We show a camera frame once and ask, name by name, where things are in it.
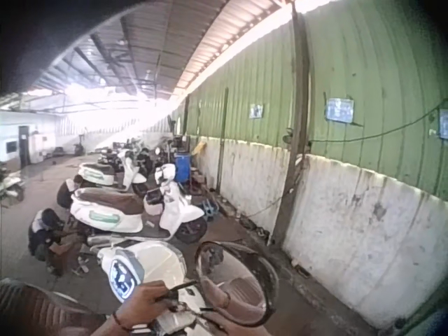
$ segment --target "blue container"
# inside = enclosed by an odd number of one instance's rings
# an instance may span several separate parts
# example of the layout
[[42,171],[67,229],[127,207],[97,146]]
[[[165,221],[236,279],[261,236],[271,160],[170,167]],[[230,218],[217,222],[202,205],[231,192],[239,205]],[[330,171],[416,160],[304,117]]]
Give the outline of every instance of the blue container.
[[190,158],[189,153],[176,153],[174,158],[176,165],[176,181],[185,183],[190,179]]

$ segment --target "concrete floor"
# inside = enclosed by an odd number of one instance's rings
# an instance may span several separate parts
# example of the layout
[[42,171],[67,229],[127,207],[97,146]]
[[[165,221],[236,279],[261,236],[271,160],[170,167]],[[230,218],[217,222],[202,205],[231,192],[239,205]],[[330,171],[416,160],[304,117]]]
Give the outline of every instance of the concrete floor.
[[[65,219],[67,214],[56,204],[57,191],[65,179],[74,176],[79,163],[93,160],[96,160],[96,156],[60,157],[54,159],[56,164],[53,164],[53,160],[47,160],[27,168],[25,200],[1,209],[0,277],[13,277],[50,291],[58,291],[70,295],[96,312],[111,313],[119,303],[109,288],[107,277],[95,262],[89,263],[90,272],[84,277],[67,272],[57,279],[49,275],[45,265],[32,258],[27,250],[27,231],[36,212],[52,207]],[[209,230],[203,238],[232,242],[245,239],[245,230],[237,222],[221,215],[209,224]],[[186,246],[174,240],[171,243],[184,253],[191,271],[197,244]],[[330,317],[312,307],[284,279],[281,279],[277,312],[267,322],[267,328],[273,336],[346,335]]]

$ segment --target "tire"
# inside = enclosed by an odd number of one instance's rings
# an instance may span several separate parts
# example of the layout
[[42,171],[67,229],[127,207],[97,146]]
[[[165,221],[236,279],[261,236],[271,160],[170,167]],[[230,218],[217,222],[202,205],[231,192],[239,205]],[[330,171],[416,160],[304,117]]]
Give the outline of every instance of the tire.
[[174,235],[185,244],[197,243],[207,232],[207,221],[204,217],[182,223]]
[[16,200],[17,202],[21,202],[25,199],[25,191],[20,185],[13,185],[10,187],[10,190],[13,190],[17,193]]
[[140,198],[145,197],[146,193],[148,192],[148,187],[145,183],[133,183],[132,184],[132,190],[134,193],[139,196]]

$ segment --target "side mirror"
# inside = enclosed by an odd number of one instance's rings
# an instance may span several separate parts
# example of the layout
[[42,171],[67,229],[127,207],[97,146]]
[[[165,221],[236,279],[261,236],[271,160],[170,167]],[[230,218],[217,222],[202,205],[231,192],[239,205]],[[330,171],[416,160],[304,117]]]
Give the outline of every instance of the side mirror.
[[277,273],[255,251],[239,244],[207,241],[196,252],[196,270],[206,301],[228,320],[257,327],[274,313]]

